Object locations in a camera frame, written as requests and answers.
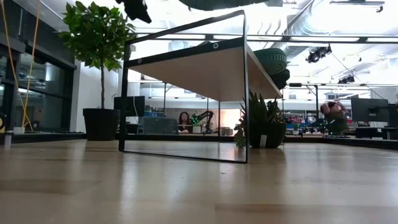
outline yellow cable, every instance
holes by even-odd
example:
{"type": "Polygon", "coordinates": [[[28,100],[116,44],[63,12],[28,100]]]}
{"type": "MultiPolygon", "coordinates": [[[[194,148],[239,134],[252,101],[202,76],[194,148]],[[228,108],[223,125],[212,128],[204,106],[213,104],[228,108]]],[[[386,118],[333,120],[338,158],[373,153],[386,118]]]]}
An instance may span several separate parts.
{"type": "Polygon", "coordinates": [[[35,47],[36,47],[37,28],[39,26],[40,7],[41,7],[40,0],[37,0],[36,28],[35,28],[35,35],[33,37],[32,61],[30,62],[30,71],[29,71],[29,76],[28,76],[28,79],[27,79],[27,91],[26,91],[26,98],[25,98],[25,107],[23,107],[24,116],[22,117],[22,127],[25,126],[25,117],[27,118],[26,108],[27,108],[27,102],[29,101],[30,77],[32,76],[33,62],[34,62],[34,59],[35,59],[35,47]]]}
{"type": "MultiPolygon", "coordinates": [[[[18,79],[17,79],[17,75],[15,73],[14,61],[12,59],[12,54],[11,54],[10,40],[8,38],[8,29],[7,29],[6,10],[5,10],[5,7],[4,7],[4,0],[1,0],[1,8],[2,8],[2,18],[3,18],[3,21],[4,21],[4,29],[6,31],[6,40],[7,40],[7,45],[8,45],[8,54],[10,56],[12,74],[14,75],[15,85],[17,86],[17,91],[19,93],[18,79]]],[[[19,99],[21,100],[22,108],[25,110],[24,101],[22,100],[21,94],[19,94],[19,99]]],[[[28,122],[29,122],[30,130],[33,131],[33,127],[32,127],[32,124],[30,123],[29,119],[28,119],[28,122]]]]}

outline potted plant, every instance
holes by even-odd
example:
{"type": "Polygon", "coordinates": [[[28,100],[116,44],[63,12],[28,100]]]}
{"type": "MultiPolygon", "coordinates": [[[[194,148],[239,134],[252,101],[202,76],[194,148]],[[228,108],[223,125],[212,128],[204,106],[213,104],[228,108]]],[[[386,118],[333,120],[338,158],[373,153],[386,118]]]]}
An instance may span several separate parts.
{"type": "Polygon", "coordinates": [[[293,134],[294,135],[300,134],[299,128],[300,128],[300,123],[294,123],[293,124],[293,134]]]}
{"type": "MultiPolygon", "coordinates": [[[[246,129],[246,110],[243,105],[243,117],[239,119],[240,124],[235,127],[235,142],[238,147],[246,145],[244,133],[246,129]]],[[[274,101],[265,103],[262,95],[257,97],[250,91],[250,136],[249,142],[252,147],[259,147],[262,135],[267,136],[266,148],[276,148],[280,146],[285,138],[286,124],[280,114],[276,98],[274,101]]]]}
{"type": "Polygon", "coordinates": [[[104,107],[104,68],[108,71],[121,68],[124,43],[136,38],[134,26],[127,24],[118,8],[100,7],[94,2],[84,6],[76,1],[76,6],[67,3],[64,23],[69,32],[61,32],[63,43],[85,66],[101,70],[101,108],[85,108],[86,133],[88,140],[110,141],[115,139],[120,119],[119,110],[104,107]]]}

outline person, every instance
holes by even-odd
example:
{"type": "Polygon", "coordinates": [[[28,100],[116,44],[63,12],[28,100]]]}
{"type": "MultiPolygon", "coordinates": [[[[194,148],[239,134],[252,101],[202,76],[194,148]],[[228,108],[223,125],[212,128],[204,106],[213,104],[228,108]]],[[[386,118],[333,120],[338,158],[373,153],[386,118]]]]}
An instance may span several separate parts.
{"type": "Polygon", "coordinates": [[[192,133],[192,124],[187,112],[181,112],[178,119],[178,131],[180,133],[192,133]]]}
{"type": "Polygon", "coordinates": [[[346,108],[339,101],[324,103],[320,111],[325,115],[325,119],[328,121],[327,128],[331,134],[341,134],[342,131],[348,129],[345,116],[346,108]]]}

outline shelf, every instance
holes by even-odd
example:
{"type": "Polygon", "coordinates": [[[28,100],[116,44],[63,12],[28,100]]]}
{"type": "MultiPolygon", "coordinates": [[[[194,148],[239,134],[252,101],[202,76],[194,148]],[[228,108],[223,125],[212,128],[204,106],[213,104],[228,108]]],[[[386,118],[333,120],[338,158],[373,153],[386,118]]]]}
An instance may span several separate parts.
{"type": "Polygon", "coordinates": [[[241,101],[244,44],[249,89],[265,99],[280,98],[280,91],[242,37],[130,60],[126,67],[214,100],[241,101]]]}

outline black planter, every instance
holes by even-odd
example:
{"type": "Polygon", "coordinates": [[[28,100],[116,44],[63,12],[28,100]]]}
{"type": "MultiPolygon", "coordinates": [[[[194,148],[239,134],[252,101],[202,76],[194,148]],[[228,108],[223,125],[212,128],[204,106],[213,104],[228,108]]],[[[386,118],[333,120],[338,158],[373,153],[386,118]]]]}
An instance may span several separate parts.
{"type": "Polygon", "coordinates": [[[261,135],[267,136],[266,148],[274,149],[282,144],[286,134],[286,124],[258,125],[250,123],[250,145],[259,147],[261,135]]]}
{"type": "Polygon", "coordinates": [[[83,109],[87,140],[112,141],[116,137],[120,111],[97,108],[83,109]]]}

